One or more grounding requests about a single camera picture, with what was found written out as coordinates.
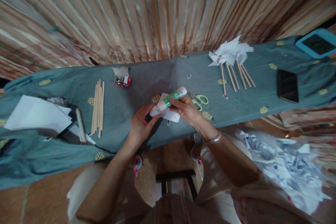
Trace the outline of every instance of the red and white box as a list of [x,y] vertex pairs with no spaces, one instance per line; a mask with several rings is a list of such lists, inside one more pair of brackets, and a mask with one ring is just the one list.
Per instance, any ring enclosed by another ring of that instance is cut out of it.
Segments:
[[131,85],[131,78],[128,74],[128,69],[126,68],[112,68],[114,72],[114,84],[116,86],[125,86],[129,87]]

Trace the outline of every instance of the green glue stick label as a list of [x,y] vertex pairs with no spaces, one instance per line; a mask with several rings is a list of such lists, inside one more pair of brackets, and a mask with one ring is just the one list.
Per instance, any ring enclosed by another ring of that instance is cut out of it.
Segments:
[[179,100],[183,96],[183,93],[180,89],[177,89],[175,92],[168,95],[166,98],[163,99],[163,102],[169,107],[171,103],[169,102],[169,99],[172,97],[176,100]]

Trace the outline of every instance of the smartphone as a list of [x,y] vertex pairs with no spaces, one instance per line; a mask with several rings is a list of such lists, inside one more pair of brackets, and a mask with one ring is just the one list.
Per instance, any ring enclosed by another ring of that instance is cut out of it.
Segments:
[[285,70],[278,70],[278,97],[280,99],[299,103],[298,76]]

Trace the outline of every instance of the scissors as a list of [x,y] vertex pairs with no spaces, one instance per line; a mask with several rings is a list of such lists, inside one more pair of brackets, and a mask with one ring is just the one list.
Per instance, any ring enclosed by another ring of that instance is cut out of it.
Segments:
[[190,92],[188,92],[188,95],[190,95],[190,97],[191,97],[191,99],[192,99],[192,102],[193,102],[194,104],[196,104],[196,105],[199,107],[198,111],[202,111],[201,103],[202,103],[202,104],[205,104],[205,105],[207,105],[207,104],[209,103],[208,98],[207,98],[206,96],[204,96],[204,95],[201,95],[201,94],[199,94],[199,95],[194,95],[194,94],[192,94],[192,93],[190,93]]

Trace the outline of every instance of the white paper pinwheel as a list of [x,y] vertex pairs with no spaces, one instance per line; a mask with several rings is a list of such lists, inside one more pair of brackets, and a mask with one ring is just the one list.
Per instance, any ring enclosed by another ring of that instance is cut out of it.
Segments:
[[209,57],[213,61],[209,67],[225,62],[234,65],[235,60],[238,60],[240,65],[243,64],[247,58],[247,52],[253,52],[253,48],[247,43],[239,43],[239,39],[240,36],[230,42],[225,41],[214,53],[209,52]]
[[224,94],[226,94],[226,91],[225,91],[225,81],[224,81],[224,73],[223,73],[223,63],[226,64],[227,72],[229,74],[230,80],[232,82],[232,87],[235,92],[236,92],[236,87],[233,82],[232,75],[236,81],[237,88],[239,89],[239,84],[238,84],[238,81],[237,81],[237,78],[236,78],[236,75],[233,69],[233,65],[235,64],[235,61],[237,61],[238,63],[237,67],[238,67],[244,88],[246,89],[244,78],[247,79],[247,76],[253,83],[245,67],[242,66],[242,64],[247,59],[247,52],[253,52],[253,48],[249,46],[247,43],[239,43],[239,39],[240,39],[240,36],[236,37],[234,40],[231,40],[230,42],[225,41],[223,44],[220,45],[220,47],[215,52],[213,53],[209,52],[209,57],[213,61],[209,65],[209,67],[215,66],[215,65],[220,65],[221,67]]

